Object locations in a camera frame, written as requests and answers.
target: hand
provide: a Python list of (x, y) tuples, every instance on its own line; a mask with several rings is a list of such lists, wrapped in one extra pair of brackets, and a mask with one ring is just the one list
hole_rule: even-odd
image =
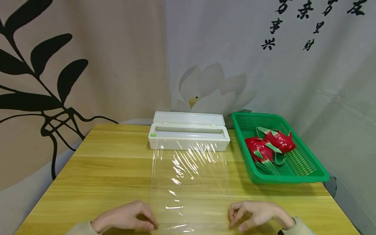
[(243, 215), (250, 213), (251, 218), (239, 226), (239, 231), (244, 232), (252, 227), (262, 225), (269, 220), (276, 220), (284, 230), (295, 226), (294, 219), (277, 204), (259, 201), (242, 201), (230, 206), (230, 227), (233, 227)]
[[(137, 219), (138, 215), (144, 215), (148, 221)], [(91, 225), (98, 233), (103, 233), (111, 227), (151, 232), (159, 223), (150, 205), (137, 200), (101, 214), (91, 222)]]

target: plastic wrap dispenser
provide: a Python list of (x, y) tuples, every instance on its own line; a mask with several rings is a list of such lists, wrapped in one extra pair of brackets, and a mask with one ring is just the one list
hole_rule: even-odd
[(198, 144), (225, 151), (230, 136), (221, 114), (155, 112), (149, 132), (151, 149), (189, 150)]

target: dispenser lid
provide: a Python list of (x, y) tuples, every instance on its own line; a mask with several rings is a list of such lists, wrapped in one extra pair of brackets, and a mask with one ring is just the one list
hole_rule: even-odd
[(200, 126), (225, 126), (222, 114), (197, 114), (190, 112), (156, 111), (154, 113), (153, 123)]

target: wooden table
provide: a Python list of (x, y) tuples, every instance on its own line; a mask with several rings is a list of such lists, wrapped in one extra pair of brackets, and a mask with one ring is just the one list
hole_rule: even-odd
[[(135, 199), (148, 202), (153, 153), (149, 129), (120, 124), (93, 128), (16, 235), (65, 234), (76, 222), (92, 220), (103, 211)], [(252, 184), (233, 131), (229, 134), (227, 170), (234, 201), (275, 202), (320, 235), (358, 234), (321, 183)], [(247, 234), (275, 235), (279, 229), (272, 221)], [(123, 233), (110, 230), (108, 234)]]

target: chinese calligraphy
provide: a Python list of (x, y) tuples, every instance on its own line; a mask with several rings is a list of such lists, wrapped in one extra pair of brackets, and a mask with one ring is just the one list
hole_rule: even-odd
[(338, 2), (338, 0), (329, 0), (328, 1), (328, 7), (325, 9), (325, 11), (322, 13), (324, 16), (326, 16), (331, 10), (332, 10), (332, 4)]
[(310, 40), (308, 40), (308, 42), (306, 43), (306, 45), (304, 46), (303, 50), (307, 50), (309, 51), (311, 49), (311, 46), (315, 43), (315, 39), (312, 39), (312, 42)]
[(321, 28), (323, 25), (324, 25), (324, 21), (317, 23), (316, 24), (316, 30), (313, 33), (319, 33), (318, 29)]
[(272, 21), (271, 23), (273, 24), (273, 26), (270, 27), (270, 29), (272, 30), (272, 31), (270, 31), (270, 33), (271, 33), (271, 34), (274, 34), (274, 32), (275, 32), (277, 29), (280, 28), (280, 27), (279, 27), (279, 24), (282, 23), (282, 22), (283, 22), (283, 21), (280, 20), (279, 18), (278, 18), (276, 21)]
[(357, 2), (354, 2), (354, 6), (347, 11), (348, 13), (355, 14), (355, 15), (364, 15), (364, 12), (362, 12), (360, 9), (362, 8), (362, 4), (365, 3), (367, 0), (359, 0)]
[(308, 0), (308, 2), (303, 5), (304, 8), (298, 9), (298, 11), (300, 12), (300, 14), (298, 14), (296, 16), (296, 18), (300, 17), (300, 19), (302, 20), (304, 18), (304, 16), (305, 16), (305, 18), (308, 19), (309, 18), (309, 15), (307, 14), (308, 11), (312, 11), (313, 10), (313, 8), (311, 7), (311, 5), (312, 5), (312, 2), (310, 0)]
[(275, 46), (276, 44), (273, 43), (275, 41), (275, 39), (273, 38), (272, 40), (268, 39), (266, 40), (265, 39), (265, 44), (262, 45), (263, 49), (265, 50), (267, 47), (269, 47), (269, 50), (271, 50), (271, 46)]
[(286, 4), (287, 1), (292, 1), (292, 0), (279, 0), (279, 2), (282, 3), (282, 5), (278, 7), (278, 10), (276, 10), (276, 12), (278, 12), (279, 14), (284, 13), (285, 10), (287, 9), (287, 4)]

